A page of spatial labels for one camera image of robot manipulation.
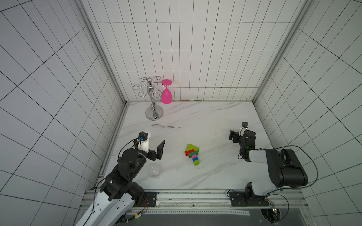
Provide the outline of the small lime lego brick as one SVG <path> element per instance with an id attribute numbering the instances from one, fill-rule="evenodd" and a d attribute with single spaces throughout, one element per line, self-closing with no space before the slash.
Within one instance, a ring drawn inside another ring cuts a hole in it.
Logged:
<path id="1" fill-rule="evenodd" d="M 195 146 L 192 145 L 192 144 L 189 144 L 189 145 L 187 146 L 186 151 L 190 151 L 190 150 L 194 150 L 194 149 L 195 149 Z"/>

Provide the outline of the long lime lego brick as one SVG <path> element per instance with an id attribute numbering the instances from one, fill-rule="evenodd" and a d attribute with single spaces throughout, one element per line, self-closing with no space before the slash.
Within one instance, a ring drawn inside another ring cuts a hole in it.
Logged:
<path id="1" fill-rule="evenodd" d="M 192 152 L 199 151 L 199 148 L 196 147 L 196 146 L 192 146 L 192 147 L 190 148 L 190 151 L 192 151 Z"/>

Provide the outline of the dark green lego brick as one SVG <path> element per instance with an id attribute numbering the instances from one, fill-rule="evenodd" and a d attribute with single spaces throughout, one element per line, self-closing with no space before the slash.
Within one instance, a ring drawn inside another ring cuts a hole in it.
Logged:
<path id="1" fill-rule="evenodd" d="M 193 158 L 194 155 L 199 155 L 199 152 L 198 151 L 195 151 L 195 152 L 192 152 L 192 153 L 189 153 L 189 158 Z"/>

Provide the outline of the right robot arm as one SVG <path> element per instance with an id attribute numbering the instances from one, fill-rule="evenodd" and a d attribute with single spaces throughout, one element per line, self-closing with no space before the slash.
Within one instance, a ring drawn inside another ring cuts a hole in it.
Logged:
<path id="1" fill-rule="evenodd" d="M 241 159 L 249 163 L 263 163 L 268 174 L 254 182 L 247 183 L 243 192 L 231 192 L 231 199 L 250 206 L 265 206 L 268 194 L 280 189 L 297 189 L 306 186 L 308 176 L 292 149 L 256 149 L 256 133 L 229 133 L 229 140 L 240 146 Z"/>

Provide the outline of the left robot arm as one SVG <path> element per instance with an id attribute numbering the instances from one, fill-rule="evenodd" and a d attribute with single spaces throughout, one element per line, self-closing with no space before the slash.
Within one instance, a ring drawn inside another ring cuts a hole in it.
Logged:
<path id="1" fill-rule="evenodd" d="M 157 151 L 129 148 L 118 158 L 118 164 L 101 181 L 93 202 L 76 223 L 77 226 L 113 226 L 128 223 L 140 217 L 148 207 L 156 205 L 156 193 L 145 190 L 133 182 L 147 160 L 162 159 L 165 141 Z"/>

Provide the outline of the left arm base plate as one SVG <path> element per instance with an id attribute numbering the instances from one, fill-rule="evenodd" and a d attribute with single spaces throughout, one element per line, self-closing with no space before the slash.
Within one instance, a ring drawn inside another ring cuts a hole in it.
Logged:
<path id="1" fill-rule="evenodd" d="M 157 192 L 144 192 L 135 199 L 134 207 L 155 207 Z"/>

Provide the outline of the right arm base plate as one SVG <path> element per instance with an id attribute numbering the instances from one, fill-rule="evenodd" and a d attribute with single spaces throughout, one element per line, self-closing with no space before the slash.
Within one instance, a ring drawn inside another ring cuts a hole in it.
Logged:
<path id="1" fill-rule="evenodd" d="M 268 207 L 270 205 L 266 196 L 248 195 L 245 192 L 234 190 L 229 190 L 227 196 L 232 207 Z"/>

